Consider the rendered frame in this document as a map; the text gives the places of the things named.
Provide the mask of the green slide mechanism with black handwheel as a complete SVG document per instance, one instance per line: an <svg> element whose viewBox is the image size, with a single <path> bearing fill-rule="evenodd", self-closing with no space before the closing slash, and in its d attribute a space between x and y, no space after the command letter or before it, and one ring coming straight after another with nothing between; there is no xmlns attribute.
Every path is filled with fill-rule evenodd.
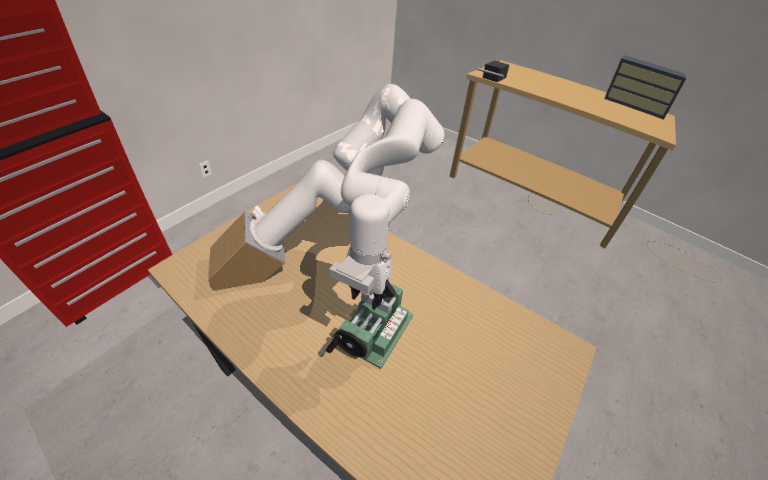
<svg viewBox="0 0 768 480"><path fill-rule="evenodd" d="M361 301L358 304L360 311L355 313L357 315L352 317L353 320L345 320L342 323L339 331L335 333L335 338L326 348L328 353L338 344L347 353L360 357L380 369L383 367L413 317L408 309L401 306L403 289L391 285L396 291L395 296L382 299L380 307L375 310L372 309L373 293L361 293Z"/></svg>

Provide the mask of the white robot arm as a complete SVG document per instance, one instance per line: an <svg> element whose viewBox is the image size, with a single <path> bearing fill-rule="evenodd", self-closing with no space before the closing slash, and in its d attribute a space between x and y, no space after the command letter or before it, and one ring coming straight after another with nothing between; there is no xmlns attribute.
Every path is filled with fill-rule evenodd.
<svg viewBox="0 0 768 480"><path fill-rule="evenodd" d="M383 138L386 118L391 125ZM330 277L368 294L374 286L368 274L392 255L387 251L388 225L410 199L406 183L381 176L383 166L409 162L418 152L432 153L443 140L444 130L426 105L388 84L333 151L346 174L326 160L316 161L268 213L254 207L250 232L263 248L278 252L283 240L315 211L318 197L340 213L350 211L350 254L330 267Z"/></svg>

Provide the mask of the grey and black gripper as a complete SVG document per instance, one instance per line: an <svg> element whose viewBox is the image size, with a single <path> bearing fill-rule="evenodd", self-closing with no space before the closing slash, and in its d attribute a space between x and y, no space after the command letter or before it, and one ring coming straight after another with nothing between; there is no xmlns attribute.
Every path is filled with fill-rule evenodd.
<svg viewBox="0 0 768 480"><path fill-rule="evenodd" d="M394 297L396 294L396 291L390 284L391 282L390 259L389 260L383 259L381 262L376 263L368 275L374 278L374 287L371 289L371 292L373 292L375 297L373 298L373 301L372 301L372 308L373 310L375 310L376 307L379 307L381 305L382 299L385 299L387 297L388 298ZM360 292L361 291L352 288L351 289L352 299L355 300ZM381 294L381 295L378 295L378 294Z"/></svg>

